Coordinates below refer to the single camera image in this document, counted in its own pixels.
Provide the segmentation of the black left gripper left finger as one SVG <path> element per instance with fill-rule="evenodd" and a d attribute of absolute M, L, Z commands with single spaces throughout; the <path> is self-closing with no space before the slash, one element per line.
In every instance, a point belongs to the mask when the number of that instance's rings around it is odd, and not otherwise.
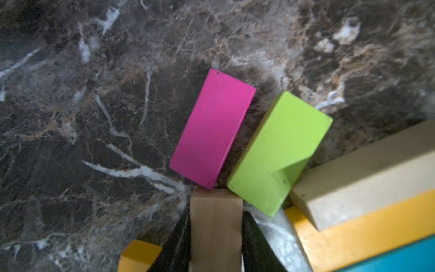
<path fill-rule="evenodd" d="M 190 259 L 191 223 L 185 210 L 148 272 L 188 272 Z"/>

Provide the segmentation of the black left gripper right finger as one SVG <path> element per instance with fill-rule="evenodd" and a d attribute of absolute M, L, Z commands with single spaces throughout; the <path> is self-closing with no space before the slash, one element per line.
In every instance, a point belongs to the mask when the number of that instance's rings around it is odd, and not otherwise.
<path fill-rule="evenodd" d="M 286 272 L 253 216 L 242 216 L 242 258 L 246 272 Z"/>

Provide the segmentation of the amber yellow short block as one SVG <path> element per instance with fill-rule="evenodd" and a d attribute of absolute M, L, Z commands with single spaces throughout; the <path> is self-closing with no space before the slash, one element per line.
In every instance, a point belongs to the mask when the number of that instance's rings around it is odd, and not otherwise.
<path fill-rule="evenodd" d="M 162 247 L 133 240 L 121 253 L 118 272 L 146 272 L 153 265 Z"/>

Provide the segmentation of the natural wood short block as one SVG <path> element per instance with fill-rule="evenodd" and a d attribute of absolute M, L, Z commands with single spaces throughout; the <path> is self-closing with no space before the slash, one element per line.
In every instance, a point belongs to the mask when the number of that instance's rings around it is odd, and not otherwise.
<path fill-rule="evenodd" d="M 191 270 L 240 272 L 243 200 L 228 189 L 197 188 L 190 199 Z"/>

